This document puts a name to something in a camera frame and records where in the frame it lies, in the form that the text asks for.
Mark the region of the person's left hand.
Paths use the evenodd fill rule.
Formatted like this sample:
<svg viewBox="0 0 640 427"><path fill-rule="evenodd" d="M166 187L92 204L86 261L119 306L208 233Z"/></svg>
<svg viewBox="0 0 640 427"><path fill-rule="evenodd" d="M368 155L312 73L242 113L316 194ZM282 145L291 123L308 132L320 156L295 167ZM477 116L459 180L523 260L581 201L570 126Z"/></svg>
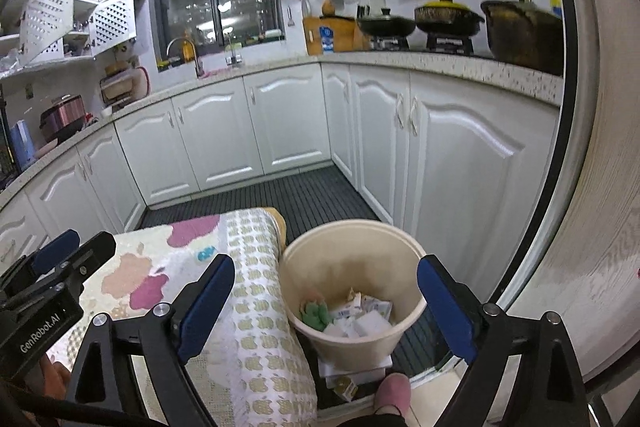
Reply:
<svg viewBox="0 0 640 427"><path fill-rule="evenodd" d="M47 355L43 355L36 369L34 394L64 400L71 379L72 373L64 364L52 362Z"/></svg>

